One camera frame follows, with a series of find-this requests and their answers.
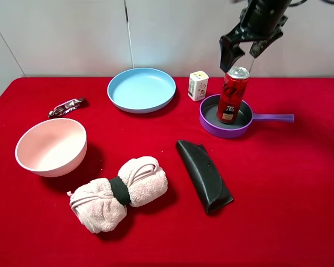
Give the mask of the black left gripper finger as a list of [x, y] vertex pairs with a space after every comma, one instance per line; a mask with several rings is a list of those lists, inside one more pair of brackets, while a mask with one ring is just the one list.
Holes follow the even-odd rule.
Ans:
[[244, 51], [239, 47], [240, 40], [233, 40], [227, 35], [221, 36], [220, 44], [220, 69], [228, 72], [231, 67], [245, 55]]

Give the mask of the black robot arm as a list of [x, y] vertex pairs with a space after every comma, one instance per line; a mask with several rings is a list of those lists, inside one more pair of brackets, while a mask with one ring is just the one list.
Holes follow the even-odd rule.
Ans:
[[287, 21], [284, 13], [289, 4], [287, 0], [248, 1], [247, 7], [241, 11], [239, 23], [219, 40], [220, 69], [227, 73], [245, 55], [240, 43], [252, 42], [249, 53], [257, 58], [281, 38], [282, 27]]

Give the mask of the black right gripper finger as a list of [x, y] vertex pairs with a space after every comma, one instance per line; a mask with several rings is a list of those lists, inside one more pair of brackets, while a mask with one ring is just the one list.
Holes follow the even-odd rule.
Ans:
[[259, 57], [273, 42], [275, 42], [282, 36], [283, 32], [277, 32], [268, 40], [253, 42], [249, 51], [250, 55], [253, 56], [253, 58]]

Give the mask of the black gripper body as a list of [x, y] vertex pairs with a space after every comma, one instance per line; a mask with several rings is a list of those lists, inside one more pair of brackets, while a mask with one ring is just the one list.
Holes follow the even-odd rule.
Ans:
[[228, 36], [240, 42], [270, 39], [287, 8], [287, 0], [248, 1], [240, 22], [228, 33]]

